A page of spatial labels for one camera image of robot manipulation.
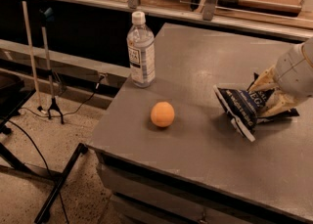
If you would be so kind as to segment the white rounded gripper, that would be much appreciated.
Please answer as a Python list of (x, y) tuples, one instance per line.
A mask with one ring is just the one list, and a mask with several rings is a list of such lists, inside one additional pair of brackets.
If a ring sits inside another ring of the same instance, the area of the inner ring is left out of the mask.
[(275, 64), (265, 69), (249, 91), (268, 91), (276, 89), (265, 106), (258, 112), (260, 117), (270, 117), (302, 103), (299, 98), (313, 96), (313, 38), (294, 45)]

